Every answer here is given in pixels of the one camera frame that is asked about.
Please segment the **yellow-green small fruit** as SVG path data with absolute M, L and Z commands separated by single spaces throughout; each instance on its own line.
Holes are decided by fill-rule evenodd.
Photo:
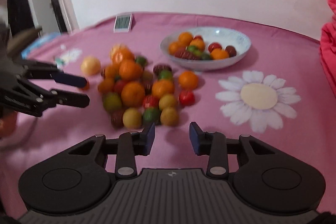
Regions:
M 161 124 L 165 126 L 177 126 L 179 123 L 179 114 L 176 108 L 167 107 L 162 110 L 160 117 Z

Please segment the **pale yellow striped melon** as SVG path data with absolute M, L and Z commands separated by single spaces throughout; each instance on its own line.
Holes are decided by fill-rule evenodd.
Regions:
M 101 62 L 94 56 L 87 56 L 80 65 L 81 72 L 86 76 L 93 76 L 101 71 Z

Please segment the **dark red jujube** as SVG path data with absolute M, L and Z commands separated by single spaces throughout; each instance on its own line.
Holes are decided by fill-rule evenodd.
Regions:
M 153 67 L 153 73 L 156 76 L 159 76 L 159 74 L 161 73 L 161 71 L 169 71 L 172 72 L 172 68 L 170 65 L 167 64 L 157 64 Z

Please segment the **small red apple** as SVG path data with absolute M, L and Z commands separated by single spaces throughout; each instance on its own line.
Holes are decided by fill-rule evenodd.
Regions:
M 182 90 L 179 94 L 179 103 L 181 106 L 191 106 L 195 103 L 195 95 L 190 90 Z

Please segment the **orange tangerine centre pile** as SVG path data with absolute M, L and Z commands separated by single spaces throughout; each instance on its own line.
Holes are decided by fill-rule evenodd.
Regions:
M 157 98 L 161 98 L 166 94 L 174 94 L 175 85 L 173 81 L 162 79 L 157 80 L 152 86 L 151 94 Z

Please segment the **folded red blanket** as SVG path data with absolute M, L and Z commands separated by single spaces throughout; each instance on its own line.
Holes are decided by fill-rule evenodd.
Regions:
M 327 0 L 327 4 L 333 14 L 331 21 L 322 26 L 319 55 L 323 71 L 335 95 L 335 0 Z

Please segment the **orange tangerine right of pile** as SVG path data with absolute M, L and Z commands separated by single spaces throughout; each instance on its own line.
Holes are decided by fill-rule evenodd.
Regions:
M 178 77 L 179 85 L 185 90 L 195 90 L 199 84 L 198 76 L 192 71 L 184 71 Z

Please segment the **large orange tangerine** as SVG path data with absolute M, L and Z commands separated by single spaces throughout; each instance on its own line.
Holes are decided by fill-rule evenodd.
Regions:
M 124 60 L 120 64 L 119 75 L 123 80 L 133 81 L 143 74 L 142 66 L 133 60 Z

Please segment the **orange tangerine front pile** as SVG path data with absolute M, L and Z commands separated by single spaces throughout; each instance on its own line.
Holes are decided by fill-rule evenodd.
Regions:
M 145 97 L 145 88 L 140 82 L 127 83 L 121 92 L 121 99 L 126 107 L 140 107 Z

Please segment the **white patterned ceramic bowl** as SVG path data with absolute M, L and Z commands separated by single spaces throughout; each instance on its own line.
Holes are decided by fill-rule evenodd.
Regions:
M 195 27 L 168 35 L 160 50 L 173 63 L 193 71 L 214 71 L 242 60 L 252 44 L 245 34 L 222 27 Z

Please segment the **white digital clock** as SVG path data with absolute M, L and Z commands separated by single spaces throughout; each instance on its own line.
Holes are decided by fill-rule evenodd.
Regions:
M 116 15 L 113 32 L 129 32 L 131 30 L 132 20 L 132 14 Z

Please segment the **green lime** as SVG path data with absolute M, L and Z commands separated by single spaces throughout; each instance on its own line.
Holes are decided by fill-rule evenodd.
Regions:
M 159 80 L 173 80 L 173 73 L 172 71 L 169 70 L 162 70 L 160 71 L 159 75 L 158 75 L 158 79 Z

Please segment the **pink floral tablecloth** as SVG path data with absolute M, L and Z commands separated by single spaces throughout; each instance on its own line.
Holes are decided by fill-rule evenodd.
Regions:
M 62 35 L 31 53 L 52 61 L 67 56 L 64 70 L 80 74 L 84 57 L 102 64 L 117 44 L 145 56 L 150 65 L 168 63 L 160 42 L 173 32 L 193 26 L 223 26 L 246 34 L 252 46 L 232 67 L 199 73 L 193 106 L 180 110 L 177 127 L 159 126 L 149 156 L 137 157 L 142 168 L 200 168 L 205 156 L 194 154 L 189 124 L 218 131 L 228 138 L 250 134 L 317 168 L 326 180 L 320 211 L 335 211 L 335 96 L 323 73 L 319 45 L 292 32 L 224 18 L 182 14 L 136 14 L 128 33 L 113 32 L 113 19 L 70 35 Z M 90 105 L 84 109 L 58 106 L 42 118 L 21 114 L 8 144 L 1 152 L 1 199 L 14 218 L 26 211 L 18 180 L 29 167 L 95 134 L 116 138 L 97 91 L 100 76 L 89 79 Z

